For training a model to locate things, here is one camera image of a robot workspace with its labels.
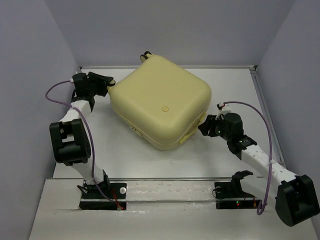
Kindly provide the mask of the yellow hard-shell suitcase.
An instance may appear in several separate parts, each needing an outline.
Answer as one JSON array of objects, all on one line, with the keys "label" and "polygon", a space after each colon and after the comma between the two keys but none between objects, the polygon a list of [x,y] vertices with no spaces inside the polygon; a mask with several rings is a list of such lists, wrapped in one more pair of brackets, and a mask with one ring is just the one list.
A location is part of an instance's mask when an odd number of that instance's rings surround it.
[{"label": "yellow hard-shell suitcase", "polygon": [[146,51],[142,64],[112,86],[112,109],[155,148],[171,151],[197,130],[211,104],[212,90],[204,80]]}]

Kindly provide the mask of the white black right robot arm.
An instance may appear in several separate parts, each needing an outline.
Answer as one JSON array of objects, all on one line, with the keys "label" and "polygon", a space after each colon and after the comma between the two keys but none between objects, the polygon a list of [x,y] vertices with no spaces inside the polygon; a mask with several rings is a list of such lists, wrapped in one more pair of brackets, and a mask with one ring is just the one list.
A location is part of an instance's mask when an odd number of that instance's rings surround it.
[{"label": "white black right robot arm", "polygon": [[271,154],[266,154],[256,141],[244,133],[240,115],[232,112],[208,115],[198,129],[203,136],[224,139],[232,154],[267,180],[264,199],[257,207],[258,215],[265,210],[271,187],[276,189],[275,211],[285,225],[293,227],[320,213],[312,179],[287,170],[274,161]]}]

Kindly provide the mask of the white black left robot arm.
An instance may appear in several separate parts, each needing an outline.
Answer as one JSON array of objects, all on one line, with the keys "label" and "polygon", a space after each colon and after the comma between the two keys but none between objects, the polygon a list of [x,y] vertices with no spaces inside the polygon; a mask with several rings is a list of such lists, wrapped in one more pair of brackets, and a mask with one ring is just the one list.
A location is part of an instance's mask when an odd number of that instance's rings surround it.
[{"label": "white black left robot arm", "polygon": [[111,184],[106,172],[96,165],[93,135],[86,117],[95,106],[95,96],[105,97],[116,82],[111,76],[97,73],[76,73],[68,81],[74,90],[69,103],[45,98],[68,108],[65,116],[49,125],[53,155],[57,163],[76,170],[85,183],[79,189],[84,194],[104,198],[110,194]]}]

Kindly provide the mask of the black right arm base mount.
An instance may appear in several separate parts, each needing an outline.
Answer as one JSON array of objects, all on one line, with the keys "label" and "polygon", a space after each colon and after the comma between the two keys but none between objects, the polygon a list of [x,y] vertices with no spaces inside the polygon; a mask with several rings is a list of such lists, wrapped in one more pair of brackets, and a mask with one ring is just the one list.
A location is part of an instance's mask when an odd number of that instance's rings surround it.
[{"label": "black right arm base mount", "polygon": [[261,202],[259,198],[226,181],[215,182],[211,194],[216,200],[217,210],[256,209]]}]

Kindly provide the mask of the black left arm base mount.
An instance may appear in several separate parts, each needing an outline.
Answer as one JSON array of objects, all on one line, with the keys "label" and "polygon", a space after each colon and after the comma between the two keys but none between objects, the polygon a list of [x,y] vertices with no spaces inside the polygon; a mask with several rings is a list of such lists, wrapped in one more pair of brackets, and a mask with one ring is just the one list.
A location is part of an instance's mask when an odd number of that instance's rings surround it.
[{"label": "black left arm base mount", "polygon": [[125,211],[127,209],[127,182],[111,182],[109,188],[95,185],[77,185],[80,190],[79,208],[81,210]]}]

